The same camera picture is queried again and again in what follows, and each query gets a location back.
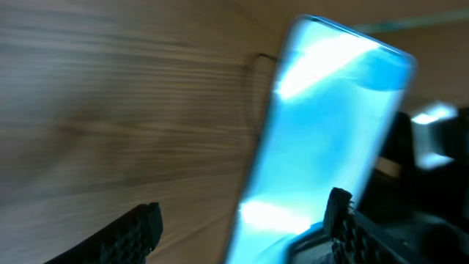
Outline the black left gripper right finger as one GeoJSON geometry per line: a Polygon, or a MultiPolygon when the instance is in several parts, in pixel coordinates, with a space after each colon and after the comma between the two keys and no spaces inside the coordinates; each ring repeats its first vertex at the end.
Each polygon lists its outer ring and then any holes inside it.
{"type": "Polygon", "coordinates": [[[333,188],[323,220],[335,263],[424,264],[425,259],[351,206],[352,194],[333,188]]]}

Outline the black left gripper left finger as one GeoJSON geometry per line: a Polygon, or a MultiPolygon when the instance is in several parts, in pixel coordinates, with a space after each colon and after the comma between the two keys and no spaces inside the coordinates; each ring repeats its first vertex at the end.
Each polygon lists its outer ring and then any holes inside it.
{"type": "Polygon", "coordinates": [[[140,204],[46,264],[145,264],[162,234],[159,204],[140,204]]]}

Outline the blue Galaxy smartphone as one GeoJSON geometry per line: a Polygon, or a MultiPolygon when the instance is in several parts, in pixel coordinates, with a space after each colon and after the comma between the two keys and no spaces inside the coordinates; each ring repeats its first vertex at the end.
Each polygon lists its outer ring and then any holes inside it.
{"type": "Polygon", "coordinates": [[[284,263],[293,241],[322,227],[333,188],[360,200],[415,71],[408,53],[340,23],[294,20],[226,264],[284,263]]]}

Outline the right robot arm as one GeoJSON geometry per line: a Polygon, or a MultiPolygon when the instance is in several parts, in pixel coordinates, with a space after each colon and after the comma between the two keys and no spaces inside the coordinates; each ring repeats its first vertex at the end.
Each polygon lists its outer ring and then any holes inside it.
{"type": "Polygon", "coordinates": [[[399,113],[359,199],[328,195],[325,220],[288,245],[286,263],[466,263],[468,261],[468,109],[438,105],[425,116],[399,113]]]}

